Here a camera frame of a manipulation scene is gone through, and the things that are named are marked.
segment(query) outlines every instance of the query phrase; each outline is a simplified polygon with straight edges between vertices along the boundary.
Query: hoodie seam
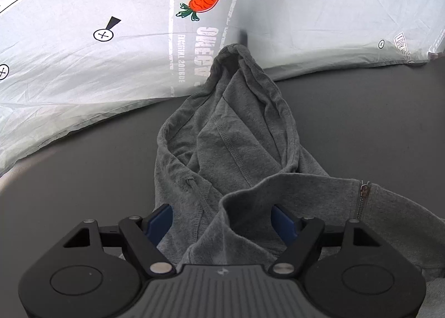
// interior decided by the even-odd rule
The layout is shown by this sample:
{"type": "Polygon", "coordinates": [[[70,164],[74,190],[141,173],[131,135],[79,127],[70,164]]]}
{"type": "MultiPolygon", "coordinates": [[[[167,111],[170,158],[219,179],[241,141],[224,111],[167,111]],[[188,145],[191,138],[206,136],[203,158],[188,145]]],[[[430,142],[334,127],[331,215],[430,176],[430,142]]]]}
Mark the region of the hoodie seam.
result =
{"type": "MultiPolygon", "coordinates": [[[[257,82],[258,86],[261,87],[261,90],[262,90],[262,91],[266,94],[266,96],[268,97],[269,101],[271,102],[271,105],[272,105],[273,109],[274,109],[274,110],[278,113],[278,115],[280,116],[280,119],[281,119],[281,120],[284,120],[285,118],[283,118],[283,116],[281,116],[281,114],[280,114],[280,110],[279,110],[278,107],[277,107],[277,103],[272,99],[272,96],[270,95],[269,91],[268,91],[267,89],[264,88],[264,86],[261,84],[261,82],[260,82],[258,79],[255,78],[255,76],[254,76],[254,74],[252,73],[251,70],[250,70],[250,72],[251,72],[250,74],[251,74],[252,78],[257,82]]],[[[248,90],[255,96],[255,98],[257,99],[257,101],[259,101],[260,103],[263,103],[263,102],[261,101],[261,99],[258,97],[257,93],[254,91],[254,89],[249,85],[249,83],[248,83],[248,79],[245,78],[244,81],[245,81],[245,83],[246,83],[246,87],[247,87],[248,90]]],[[[264,118],[264,121],[266,122],[266,111],[265,111],[265,110],[264,110],[264,112],[262,113],[262,116],[263,116],[263,118],[264,118]]],[[[271,137],[272,137],[272,141],[273,141],[274,146],[275,146],[275,148],[276,148],[276,150],[277,150],[277,152],[278,152],[278,155],[279,155],[279,157],[280,157],[280,161],[277,161],[277,162],[281,165],[281,169],[284,169],[285,167],[282,166],[283,156],[282,156],[282,154],[281,154],[280,149],[278,148],[278,145],[277,145],[277,141],[276,141],[275,135],[272,133],[272,131],[271,131],[271,129],[270,129],[270,125],[269,125],[267,122],[266,122],[266,126],[267,126],[267,128],[268,128],[268,132],[269,132],[269,134],[270,134],[271,137]]]]}
{"type": "Polygon", "coordinates": [[[299,142],[297,143],[297,140],[299,140],[299,139],[297,137],[298,133],[296,132],[296,126],[295,126],[294,123],[292,123],[292,119],[293,119],[292,111],[291,111],[288,103],[286,102],[286,100],[281,95],[281,91],[278,88],[278,86],[276,85],[276,83],[274,81],[272,81],[272,79],[266,73],[264,73],[264,71],[261,69],[261,67],[259,67],[256,64],[255,61],[253,61],[253,65],[251,65],[250,62],[252,62],[252,61],[246,61],[244,56],[242,56],[242,57],[243,57],[244,63],[251,70],[254,79],[258,82],[258,84],[261,86],[263,91],[266,93],[266,95],[268,96],[268,98],[272,102],[275,110],[277,110],[278,114],[281,115],[280,109],[279,109],[279,106],[278,106],[278,105],[280,105],[280,107],[282,108],[282,112],[286,115],[286,116],[284,116],[284,119],[286,120],[286,122],[288,122],[288,120],[291,120],[291,125],[292,125],[291,132],[292,132],[292,144],[293,144],[293,154],[292,154],[291,161],[294,162],[295,161],[295,155],[297,154],[297,150],[298,150],[298,146],[299,146],[299,142]],[[258,79],[257,77],[255,77],[255,75],[253,73],[254,69],[256,70],[257,73],[259,73],[260,75],[264,75],[266,78],[258,79]]]}
{"type": "Polygon", "coordinates": [[[226,146],[227,150],[230,152],[230,155],[234,159],[236,165],[238,166],[239,170],[241,171],[244,179],[247,181],[250,187],[254,186],[255,183],[250,176],[249,172],[244,168],[243,159],[241,156],[237,153],[235,148],[233,147],[232,143],[230,142],[229,137],[227,136],[226,132],[222,128],[219,121],[216,120],[215,116],[212,117],[213,123],[216,126],[216,129],[219,133],[219,136],[221,137],[222,141],[224,142],[224,145],[226,146]]]}
{"type": "MultiPolygon", "coordinates": [[[[165,141],[166,142],[170,142],[172,139],[174,139],[175,138],[175,136],[177,135],[177,134],[179,134],[179,132],[182,130],[182,128],[193,118],[193,116],[196,114],[196,112],[197,112],[197,110],[202,106],[202,105],[204,105],[204,103],[206,103],[206,101],[208,100],[210,98],[210,94],[208,94],[206,97],[205,97],[205,99],[203,99],[203,101],[198,105],[198,106],[196,106],[195,108],[193,107],[193,106],[190,106],[190,108],[191,109],[193,109],[193,112],[190,114],[190,116],[187,118],[187,120],[186,121],[184,121],[184,123],[181,125],[181,127],[180,128],[178,128],[177,129],[177,131],[174,133],[174,135],[173,136],[169,136],[168,138],[167,138],[167,136],[166,136],[166,133],[164,134],[164,138],[165,138],[165,141]]],[[[175,115],[176,114],[179,114],[179,112],[182,112],[182,108],[180,107],[176,112],[175,112],[175,115]]],[[[172,116],[167,120],[167,122],[171,122],[171,119],[172,119],[172,116]]]]}

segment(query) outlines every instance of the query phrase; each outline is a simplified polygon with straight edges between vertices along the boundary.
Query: carrot print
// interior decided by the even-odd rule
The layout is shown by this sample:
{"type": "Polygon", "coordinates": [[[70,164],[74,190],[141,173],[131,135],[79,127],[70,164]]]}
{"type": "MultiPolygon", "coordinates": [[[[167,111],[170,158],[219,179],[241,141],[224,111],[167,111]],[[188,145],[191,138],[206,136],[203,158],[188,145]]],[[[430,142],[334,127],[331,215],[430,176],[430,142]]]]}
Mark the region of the carrot print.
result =
{"type": "Polygon", "coordinates": [[[189,5],[181,3],[181,8],[185,11],[177,13],[177,17],[187,17],[192,15],[192,21],[199,21],[197,13],[210,11],[219,0],[190,0],[189,5]]]}

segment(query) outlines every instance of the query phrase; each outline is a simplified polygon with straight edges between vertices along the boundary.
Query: circle symbol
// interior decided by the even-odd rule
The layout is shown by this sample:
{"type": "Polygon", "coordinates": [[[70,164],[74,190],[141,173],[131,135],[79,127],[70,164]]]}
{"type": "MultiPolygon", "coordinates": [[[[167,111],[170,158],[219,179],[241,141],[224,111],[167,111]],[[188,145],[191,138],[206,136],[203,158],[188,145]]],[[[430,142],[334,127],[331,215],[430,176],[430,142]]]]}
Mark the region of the circle symbol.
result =
{"type": "Polygon", "coordinates": [[[99,42],[107,42],[110,41],[114,36],[113,32],[111,30],[97,30],[93,33],[94,39],[98,40],[99,42]]]}
{"type": "Polygon", "coordinates": [[[0,64],[0,81],[9,74],[9,67],[6,64],[0,64]]]}

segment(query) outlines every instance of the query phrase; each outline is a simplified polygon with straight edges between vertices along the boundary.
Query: metal screw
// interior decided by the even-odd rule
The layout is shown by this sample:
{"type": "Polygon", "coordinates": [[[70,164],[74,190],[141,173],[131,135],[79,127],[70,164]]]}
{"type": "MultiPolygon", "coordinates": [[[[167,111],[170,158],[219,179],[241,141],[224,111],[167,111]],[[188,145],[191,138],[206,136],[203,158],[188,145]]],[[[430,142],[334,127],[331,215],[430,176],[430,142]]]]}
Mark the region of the metal screw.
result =
{"type": "Polygon", "coordinates": [[[290,274],[295,270],[294,266],[289,263],[278,263],[274,265],[273,271],[277,274],[290,274]]]}
{"type": "Polygon", "coordinates": [[[171,266],[171,264],[166,262],[157,262],[150,265],[150,270],[156,274],[165,274],[171,271],[172,269],[173,267],[171,266]]]}

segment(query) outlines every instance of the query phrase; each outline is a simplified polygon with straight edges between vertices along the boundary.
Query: circular cap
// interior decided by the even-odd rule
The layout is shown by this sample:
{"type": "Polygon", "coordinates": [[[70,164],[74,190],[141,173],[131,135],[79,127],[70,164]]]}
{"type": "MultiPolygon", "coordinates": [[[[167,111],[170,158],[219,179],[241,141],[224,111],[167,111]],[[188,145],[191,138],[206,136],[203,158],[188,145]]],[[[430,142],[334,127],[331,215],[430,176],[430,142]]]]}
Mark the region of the circular cap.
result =
{"type": "Polygon", "coordinates": [[[382,294],[394,285],[393,275],[377,265],[356,265],[343,272],[342,281],[359,294],[382,294]]]}
{"type": "Polygon", "coordinates": [[[102,283],[102,273],[86,265],[62,268],[51,277],[51,286],[64,295],[82,295],[97,289],[102,283]]]}
{"type": "Polygon", "coordinates": [[[294,266],[289,263],[277,263],[274,265],[273,271],[277,274],[290,274],[295,270],[294,266]]]}
{"type": "Polygon", "coordinates": [[[156,274],[165,274],[171,271],[173,267],[169,263],[157,262],[150,265],[150,270],[156,274]]]}

